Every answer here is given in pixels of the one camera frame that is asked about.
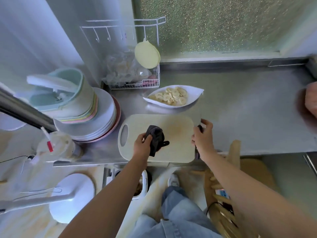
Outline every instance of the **red plate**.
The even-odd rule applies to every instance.
[[[93,143],[93,142],[99,141],[99,140],[107,137],[109,134],[111,134],[112,131],[117,127],[117,125],[118,125],[118,123],[120,121],[120,118],[121,118],[121,108],[120,108],[120,104],[116,100],[116,98],[113,97],[112,95],[111,95],[111,97],[113,98],[113,101],[114,101],[114,104],[115,104],[116,110],[117,110],[117,116],[116,116],[116,120],[113,123],[113,126],[105,134],[101,135],[99,138],[96,138],[96,139],[93,139],[93,140],[88,140],[88,141],[79,141],[80,143]]]

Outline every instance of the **white shoe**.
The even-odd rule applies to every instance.
[[[167,185],[168,187],[170,186],[177,186],[179,187],[179,179],[178,179],[178,176],[176,174],[171,174],[171,176],[168,178],[168,181],[167,181]]]

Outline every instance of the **white straw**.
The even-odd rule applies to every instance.
[[[43,131],[43,133],[45,134],[45,136],[49,139],[49,141],[51,141],[50,135],[49,133],[46,131],[46,129],[42,126],[41,130]]]

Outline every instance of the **white fan base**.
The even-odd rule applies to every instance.
[[[50,213],[54,220],[68,224],[95,196],[95,186],[92,180],[83,174],[71,174],[62,179],[57,188],[62,192],[52,193],[52,196],[67,195],[75,191],[75,196],[70,200],[50,203]]]

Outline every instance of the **cutting board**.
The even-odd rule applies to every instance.
[[[128,136],[124,146],[121,146],[123,127],[127,125]],[[156,125],[163,130],[168,146],[150,156],[148,161],[188,163],[195,158],[195,147],[191,145],[194,123],[184,115],[146,115],[135,114],[128,117],[121,125],[118,136],[118,147],[122,157],[131,160],[133,145],[137,136],[145,133],[150,125]]]

